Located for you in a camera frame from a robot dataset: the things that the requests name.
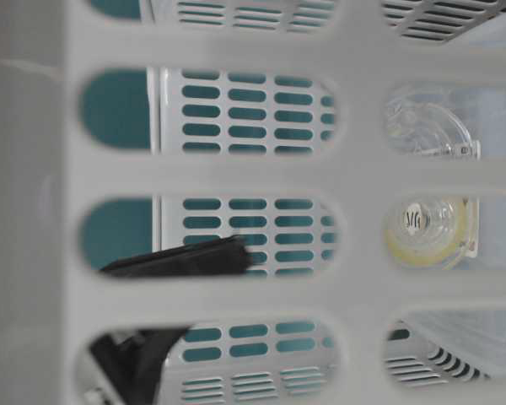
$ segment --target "white plastic grid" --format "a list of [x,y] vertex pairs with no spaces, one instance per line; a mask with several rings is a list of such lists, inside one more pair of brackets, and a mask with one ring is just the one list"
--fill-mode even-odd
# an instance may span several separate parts
[[506,0],[382,0],[385,18],[406,38],[444,42],[506,12]]
[[160,222],[156,217],[154,228],[162,229],[161,245],[156,245],[156,250],[206,237],[243,235],[257,261],[248,273],[256,275],[322,271],[333,257],[337,237],[341,237],[333,217],[315,199],[217,196],[162,197],[160,201]]
[[150,0],[156,24],[205,30],[312,33],[325,26],[338,0]]
[[[95,17],[79,2],[68,3],[66,61],[71,63],[67,70],[68,107],[75,105],[81,84],[104,66],[135,61],[136,64],[156,62],[161,66],[169,63],[232,69],[247,66],[258,71],[266,68],[266,58],[248,57],[244,64],[241,57],[244,46],[259,46],[256,50],[270,56],[269,68],[273,71],[330,77],[335,83],[337,98],[343,100],[352,119],[347,124],[345,142],[334,143],[332,154],[297,162],[290,170],[288,162],[278,163],[274,159],[266,159],[259,165],[260,160],[254,159],[247,164],[240,163],[243,160],[228,159],[223,164],[215,157],[182,159],[170,156],[156,160],[121,155],[94,145],[83,133],[75,115],[68,113],[64,310],[65,328],[69,333],[63,341],[66,350],[64,384],[60,385],[65,389],[66,403],[73,404],[79,399],[71,378],[76,354],[98,331],[139,322],[165,325],[215,316],[251,315],[268,308],[284,314],[319,313],[340,338],[348,372],[341,384],[335,384],[335,388],[327,392],[327,396],[332,397],[327,403],[345,400],[371,403],[380,398],[384,403],[415,403],[417,397],[388,384],[379,367],[385,320],[413,305],[438,308],[472,307],[480,302],[506,303],[506,273],[479,273],[472,284],[466,283],[468,274],[451,274],[449,278],[431,274],[408,277],[386,260],[381,253],[380,238],[375,237],[380,234],[384,213],[380,207],[395,201],[402,193],[431,189],[506,192],[506,165],[444,165],[395,157],[381,141],[380,120],[371,119],[380,115],[375,111],[380,111],[380,101],[387,90],[402,79],[437,78],[506,85],[506,57],[503,64],[498,64],[497,52],[485,51],[477,55],[464,49],[439,48],[424,52],[401,47],[395,37],[385,31],[378,4],[373,3],[347,1],[345,7],[338,9],[333,30],[319,35],[316,40],[306,39],[299,44],[283,38],[264,41],[248,35],[197,35],[163,27],[141,28],[135,33],[131,27],[103,24],[103,19]],[[88,39],[97,52],[86,51]],[[122,52],[123,41],[130,46],[128,52]],[[166,52],[157,52],[162,43],[168,45]],[[207,48],[212,51],[209,55],[205,52]],[[298,60],[300,64],[293,66],[291,62]],[[478,61],[480,70],[472,69]],[[375,75],[381,62],[382,74]],[[235,175],[235,170],[240,170],[240,176]],[[171,172],[172,176],[163,175]],[[74,248],[77,224],[96,201],[109,195],[173,194],[188,189],[217,195],[226,192],[234,195],[247,189],[247,192],[261,195],[266,190],[290,187],[326,197],[338,222],[344,222],[352,235],[347,254],[338,257],[329,269],[333,271],[307,285],[236,280],[112,283],[90,275]],[[99,305],[101,297],[105,297],[104,305]],[[299,304],[291,308],[287,303]],[[420,398],[421,403],[454,402],[450,390]],[[460,392],[458,403],[499,398],[506,401],[506,386],[502,386],[502,391],[495,386],[486,389],[476,386],[475,390]]]
[[149,72],[154,153],[312,154],[328,146],[336,126],[333,97],[308,78]]
[[[180,340],[171,350],[162,370],[159,403],[235,403],[247,400],[266,400],[312,394],[325,388],[337,368],[337,355],[329,332],[318,322],[278,320],[260,322],[266,333],[257,337],[233,337],[232,328],[244,321],[202,323],[193,330],[210,329],[221,335],[210,341]],[[279,332],[279,326],[289,322],[311,325],[293,332]],[[308,341],[308,348],[296,347],[282,351],[281,343]],[[262,345],[266,352],[233,356],[233,348],[242,345]],[[219,350],[216,359],[186,362],[184,354],[196,349]],[[200,381],[206,391],[197,391]]]

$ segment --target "teal surface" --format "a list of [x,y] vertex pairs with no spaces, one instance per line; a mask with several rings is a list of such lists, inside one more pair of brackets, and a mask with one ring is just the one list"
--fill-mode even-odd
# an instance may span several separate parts
[[229,220],[230,226],[233,228],[261,228],[266,226],[266,218],[264,217],[232,217]]
[[250,259],[253,264],[262,264],[268,260],[268,256],[263,251],[253,251],[250,253]]
[[276,242],[280,245],[308,244],[313,242],[312,234],[277,234]]
[[279,251],[276,253],[278,262],[310,262],[313,260],[312,251]]
[[114,71],[90,83],[81,117],[91,135],[115,148],[150,148],[150,111],[146,72]]
[[281,227],[311,226],[313,217],[309,215],[289,215],[276,218],[276,225]]
[[277,209],[310,209],[312,207],[313,202],[311,200],[298,200],[288,198],[280,198],[279,200],[276,200]]
[[334,226],[335,221],[333,217],[325,216],[320,219],[320,223],[324,226]]
[[261,246],[268,242],[268,238],[263,234],[241,235],[246,246]]
[[280,340],[276,344],[278,352],[302,352],[312,350],[315,347],[315,340],[311,338]]
[[281,334],[302,333],[315,330],[315,324],[309,321],[283,322],[276,325],[276,332]]
[[235,144],[229,146],[231,154],[265,154],[266,147],[262,145],[243,145]]
[[333,348],[335,346],[334,341],[332,340],[331,337],[325,337],[324,339],[322,339],[322,345],[325,348]]
[[276,270],[276,276],[309,276],[313,274],[311,267],[291,267],[291,268],[279,268]]
[[266,200],[260,198],[234,198],[230,200],[229,206],[232,209],[264,209]]
[[90,0],[94,8],[116,19],[141,19],[139,0]]
[[218,348],[189,348],[182,354],[182,358],[187,362],[209,361],[220,357],[221,350]]
[[194,243],[209,242],[210,240],[217,240],[217,235],[188,235],[184,237],[184,245],[192,245]]
[[320,254],[320,256],[324,260],[331,260],[334,257],[334,251],[333,250],[322,251],[322,253]]
[[229,353],[232,357],[262,356],[268,353],[265,343],[247,343],[231,346]]
[[245,275],[249,276],[249,277],[259,277],[259,278],[260,277],[263,277],[263,278],[268,277],[268,273],[266,272],[266,270],[260,270],[260,269],[246,270]]
[[151,252],[152,201],[115,200],[98,206],[83,224],[81,246],[89,264],[97,269]]
[[336,243],[336,239],[336,234],[333,232],[322,234],[320,237],[320,240],[322,240],[324,243]]
[[268,334],[268,327],[263,324],[259,325],[243,325],[239,327],[231,327],[229,330],[230,337],[239,338],[254,338],[265,336]]
[[205,329],[192,329],[186,335],[184,340],[186,342],[210,342],[221,338],[221,331],[215,327]]
[[187,198],[182,205],[187,210],[219,209],[221,201],[217,198]]
[[218,217],[186,217],[183,224],[189,230],[209,230],[219,228],[221,226],[221,219]]

